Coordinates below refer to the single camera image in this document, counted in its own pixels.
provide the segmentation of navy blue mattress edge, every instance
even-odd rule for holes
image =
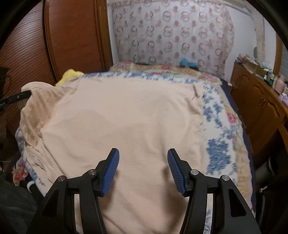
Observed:
[[[231,96],[231,92],[230,90],[228,89],[228,84],[226,81],[222,80],[222,85],[221,85],[221,88],[223,89],[231,107],[233,108],[233,110],[236,112],[236,114],[238,116],[240,116],[239,112],[238,112],[238,108]],[[256,185],[256,174],[255,174],[255,170],[254,170],[254,167],[253,167],[253,159],[252,159],[252,153],[251,153],[251,148],[250,148],[250,144],[249,144],[249,141],[248,141],[248,137],[245,133],[245,128],[242,124],[242,128],[243,128],[243,140],[244,140],[244,144],[247,148],[247,151],[248,151],[248,157],[249,157],[249,160],[250,160],[250,168],[251,168],[251,174],[252,174],[252,188],[253,188],[253,193],[252,193],[252,197],[251,197],[251,201],[252,201],[252,206],[253,206],[253,211],[255,212],[256,211],[256,195],[255,195],[255,185]]]

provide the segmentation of cabinet handle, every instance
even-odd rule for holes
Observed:
[[[266,102],[266,99],[262,102],[261,108],[263,108],[264,103]]]
[[[259,103],[259,106],[261,106],[262,105],[262,101],[263,101],[263,97],[261,98],[261,100],[260,100],[260,103]]]

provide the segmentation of ribbed wooden panel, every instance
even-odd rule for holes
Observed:
[[[57,79],[70,68],[84,73],[103,70],[94,0],[46,0],[45,27]]]
[[[0,50],[0,66],[10,68],[8,74],[12,77],[6,96],[20,92],[23,85],[32,81],[52,85],[56,82],[44,36],[43,6],[41,1],[21,20]],[[19,126],[20,111],[17,104],[6,111],[7,127],[14,133]]]

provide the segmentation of blue and white floral sheet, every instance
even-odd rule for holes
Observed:
[[[229,120],[227,118],[227,113],[223,106],[223,101],[216,90],[211,84],[197,80],[192,76],[166,76],[148,73],[134,73],[134,72],[105,72],[105,73],[91,73],[81,76],[83,79],[93,79],[93,77],[117,77],[123,76],[124,78],[140,78],[146,80],[165,80],[167,82],[173,83],[185,83],[193,84],[199,83],[203,85],[205,92],[202,96],[204,107],[203,114],[205,116],[203,127],[204,135],[207,139],[207,154],[209,156],[209,164],[207,167],[206,175],[213,177],[220,177],[223,174],[229,175],[233,182],[237,185],[237,165],[236,165],[236,153],[233,144],[233,134],[234,131],[231,128]],[[32,179],[35,181],[37,187],[45,195],[45,184],[41,181],[41,178],[37,176],[33,170],[32,165],[28,162],[25,152],[24,152],[24,136],[20,128],[16,132],[16,140],[22,155],[21,160],[24,161]],[[211,222],[212,222],[212,205],[213,198],[208,196],[207,203],[207,214],[206,214],[206,224],[205,232],[210,233]]]

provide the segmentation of blue object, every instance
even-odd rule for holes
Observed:
[[[185,67],[195,67],[198,68],[198,64],[194,62],[189,62],[186,58],[182,58],[180,61],[180,65]]]
[[[167,160],[168,160],[168,164],[169,164],[174,182],[176,184],[177,191],[181,193],[182,196],[184,196],[184,193],[186,192],[185,184],[184,184],[184,176],[182,175],[181,170],[171,150],[168,150]]]
[[[105,196],[106,193],[110,191],[110,188],[111,188],[111,185],[112,185],[115,173],[116,173],[116,169],[118,167],[118,163],[119,163],[119,150],[116,150],[103,176],[103,186],[101,189],[102,196]]]

